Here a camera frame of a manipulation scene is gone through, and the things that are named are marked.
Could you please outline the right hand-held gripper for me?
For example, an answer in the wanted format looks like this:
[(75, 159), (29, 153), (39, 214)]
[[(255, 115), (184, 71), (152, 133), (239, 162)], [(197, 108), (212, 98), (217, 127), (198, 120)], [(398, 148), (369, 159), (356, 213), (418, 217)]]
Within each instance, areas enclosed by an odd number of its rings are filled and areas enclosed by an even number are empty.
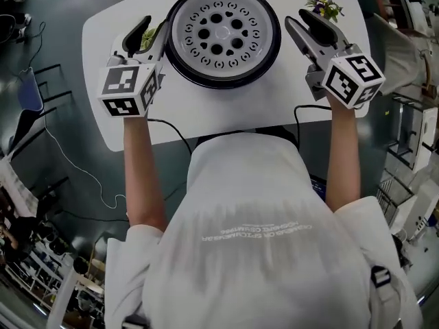
[(290, 16), (285, 17), (285, 29), (313, 63), (305, 80), (315, 98), (330, 93), (348, 109), (358, 109), (371, 101), (385, 82), (385, 75), (372, 57), (356, 44), (320, 51), (319, 44), (334, 47), (344, 40), (344, 34), (315, 12), (300, 9), (298, 14), (308, 31)]

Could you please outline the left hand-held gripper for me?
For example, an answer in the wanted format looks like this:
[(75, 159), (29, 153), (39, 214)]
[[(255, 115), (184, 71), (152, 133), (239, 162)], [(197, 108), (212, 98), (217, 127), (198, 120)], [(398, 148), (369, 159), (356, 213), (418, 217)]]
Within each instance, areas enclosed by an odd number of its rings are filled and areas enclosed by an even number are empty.
[[(142, 37), (152, 17), (141, 19), (124, 37), (122, 48), (132, 57), (140, 51)], [(138, 58), (115, 54), (99, 73), (97, 98), (110, 117), (144, 117), (161, 87), (159, 80), (161, 59), (169, 34), (169, 21), (164, 20), (156, 29), (150, 43), (150, 52)]]

